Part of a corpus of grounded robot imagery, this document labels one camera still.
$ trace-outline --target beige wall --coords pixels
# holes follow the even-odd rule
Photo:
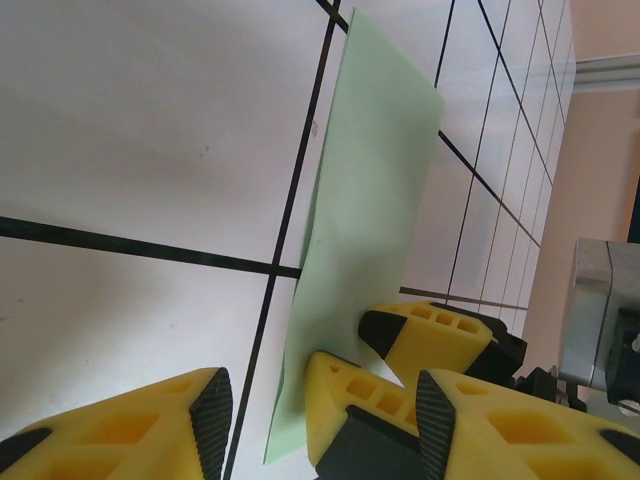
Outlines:
[[[524,327],[524,372],[557,362],[576,239],[626,241],[640,166],[639,108],[639,90],[571,99]]]
[[[571,0],[571,18],[576,59],[640,53],[640,1]]]

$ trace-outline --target square hole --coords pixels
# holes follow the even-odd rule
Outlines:
[[[134,445],[142,440],[160,415],[157,413],[115,413],[103,418],[78,443],[89,445]]]
[[[497,412],[489,422],[508,443],[562,444],[573,443],[573,438],[547,415],[530,410]]]
[[[64,459],[56,460],[45,470],[48,480],[105,480],[118,466],[117,459]]]
[[[369,400],[371,394],[375,391],[376,386],[364,378],[356,377],[347,385],[347,392],[355,395],[362,400]]]
[[[383,412],[389,415],[395,415],[402,406],[402,397],[391,392],[385,392],[382,396],[376,408],[379,408]]]
[[[433,314],[433,310],[427,307],[413,307],[411,309],[411,315],[415,315],[416,317],[426,318],[429,320],[431,315]]]
[[[489,393],[484,388],[471,383],[457,383],[456,388],[465,395],[487,395]]]
[[[469,333],[478,333],[480,330],[478,324],[469,318],[461,318],[458,322],[458,330],[463,330]]]
[[[405,420],[414,427],[418,426],[418,420],[416,419],[416,407],[411,407],[411,410],[407,413]]]
[[[614,480],[618,479],[602,462],[588,457],[525,459],[540,480]]]
[[[451,315],[450,313],[439,312],[438,316],[436,317],[436,322],[443,325],[451,325],[451,322],[453,322],[453,315]]]

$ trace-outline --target paper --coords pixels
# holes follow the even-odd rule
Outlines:
[[[306,444],[304,374],[313,352],[363,366],[375,359],[358,339],[358,321],[398,294],[443,108],[433,86],[356,10],[329,115],[266,463]]]

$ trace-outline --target black rubber pad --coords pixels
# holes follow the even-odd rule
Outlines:
[[[444,480],[456,427],[456,409],[429,372],[418,377],[416,419],[427,480]]]
[[[316,465],[323,480],[423,480],[418,438],[355,406]]]
[[[358,336],[384,359],[406,321],[407,317],[403,315],[369,310],[360,320]]]
[[[601,430],[600,436],[640,467],[640,438],[617,430]]]
[[[18,433],[0,442],[0,473],[16,463],[33,447],[51,435],[50,428],[36,428],[28,432]]]
[[[220,368],[189,407],[204,480],[219,480],[229,440],[233,397],[226,368]]]

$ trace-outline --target floor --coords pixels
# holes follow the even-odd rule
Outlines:
[[[353,7],[447,110],[399,298],[521,335],[575,75],[569,2],[0,6],[0,436],[226,366],[225,478],[261,465]]]

